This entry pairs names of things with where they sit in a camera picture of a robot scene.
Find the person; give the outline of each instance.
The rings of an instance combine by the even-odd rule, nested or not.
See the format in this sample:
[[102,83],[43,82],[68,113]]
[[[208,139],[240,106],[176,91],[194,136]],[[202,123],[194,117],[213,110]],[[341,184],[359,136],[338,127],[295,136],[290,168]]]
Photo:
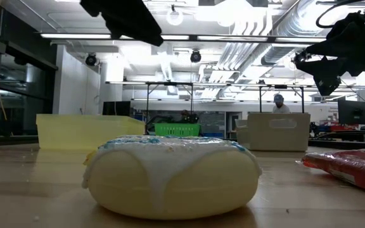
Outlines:
[[276,106],[272,108],[273,113],[291,113],[290,108],[284,104],[284,97],[281,94],[274,96]]

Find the table surface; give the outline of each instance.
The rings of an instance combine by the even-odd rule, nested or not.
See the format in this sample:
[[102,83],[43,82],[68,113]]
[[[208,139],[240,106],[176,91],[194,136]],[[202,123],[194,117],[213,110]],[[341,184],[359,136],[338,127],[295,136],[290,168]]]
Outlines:
[[0,227],[365,227],[365,191],[301,166],[304,153],[256,152],[264,173],[246,207],[188,221],[142,220],[100,207],[80,186],[86,153],[0,147]]

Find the yellow plastic bin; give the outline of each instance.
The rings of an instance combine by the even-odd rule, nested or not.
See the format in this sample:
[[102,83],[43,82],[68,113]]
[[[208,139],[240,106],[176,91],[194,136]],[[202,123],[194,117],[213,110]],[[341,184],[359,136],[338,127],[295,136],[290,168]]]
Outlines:
[[143,135],[144,122],[131,117],[37,115],[41,149],[91,149],[122,135]]

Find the ceiling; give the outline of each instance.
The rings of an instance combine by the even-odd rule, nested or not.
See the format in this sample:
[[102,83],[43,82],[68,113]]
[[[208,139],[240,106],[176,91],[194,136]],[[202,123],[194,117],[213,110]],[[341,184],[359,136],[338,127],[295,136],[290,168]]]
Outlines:
[[[84,9],[76,2],[68,2],[73,0],[9,0],[3,1],[3,6],[21,18],[23,21],[27,22],[29,25],[33,26],[40,32],[45,33],[109,33],[108,29],[105,27],[105,21],[99,16],[97,18],[92,18],[89,16]],[[145,1],[148,9],[152,13],[155,20],[158,22],[159,26],[162,28],[163,34],[200,34],[200,35],[215,35],[215,34],[232,34],[235,31],[235,26],[226,26],[218,21],[207,21],[208,17],[211,18],[212,15],[203,16],[203,19],[199,15],[204,14],[211,7],[218,7],[225,4],[227,1],[229,3],[233,1],[244,1],[244,0],[215,0],[215,3],[219,3],[216,6],[199,6],[199,0],[158,0]],[[288,9],[290,9],[297,0],[281,0],[281,5],[272,5],[271,3],[276,1],[269,1],[269,14],[271,15],[272,24],[284,23],[287,19],[283,21],[279,20]],[[167,21],[167,13],[170,11],[170,5],[175,4],[176,9],[183,13],[183,20],[180,25],[171,25]],[[322,6],[313,6],[313,9],[322,9]],[[356,9],[348,9],[347,11],[337,11],[334,15],[328,17],[327,20],[336,21],[338,17],[346,15],[349,11],[356,11]],[[224,20],[229,19],[230,16],[234,16],[235,11],[226,10],[226,15]],[[303,16],[309,16],[308,21],[313,21],[316,19],[316,12],[308,11],[307,14]],[[322,36],[328,31],[319,31],[314,35]],[[72,41],[67,43],[67,49],[70,52],[76,53],[77,56],[82,58],[87,54],[87,50],[90,47],[118,47],[118,53],[97,53],[97,56],[103,61],[113,54],[119,54],[124,60],[124,73],[129,80],[138,77],[143,79],[144,76],[154,76],[156,72],[162,71],[162,60],[157,54],[153,54],[156,49],[153,46],[139,42],[139,41]],[[227,43],[225,42],[165,42],[163,46],[168,46],[172,50],[169,53],[170,69],[173,72],[191,72],[198,73],[201,65],[216,65],[218,61],[222,58],[222,55],[227,49]],[[255,52],[258,47],[254,46],[254,51],[247,54],[247,60],[243,62],[245,65],[248,59],[255,56]],[[245,48],[243,44],[242,47],[236,47],[236,54],[232,54],[233,59],[238,58],[241,48]],[[201,52],[202,60],[199,63],[191,63],[189,57],[193,49],[198,49]],[[264,79],[272,84],[291,84],[296,81],[298,83],[313,84],[312,76],[307,75],[301,71],[294,70],[290,68],[291,63],[288,62],[289,57],[280,58],[276,63],[275,67],[266,68],[265,73],[260,73],[256,75],[254,79],[260,80]],[[247,67],[252,67],[254,63],[247,65]],[[244,74],[244,68],[240,67],[238,69],[239,74]],[[248,72],[253,72],[253,68],[247,70]],[[350,76],[344,76],[343,80],[346,84],[355,84],[355,78]]]

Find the table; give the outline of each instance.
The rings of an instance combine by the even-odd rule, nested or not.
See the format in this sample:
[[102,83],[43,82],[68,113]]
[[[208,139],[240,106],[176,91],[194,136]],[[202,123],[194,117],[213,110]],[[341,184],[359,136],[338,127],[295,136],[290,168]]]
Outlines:
[[365,227],[365,191],[297,164],[303,153],[255,152],[264,173],[246,207],[162,222],[98,206],[80,186],[88,152],[0,147],[0,227]]

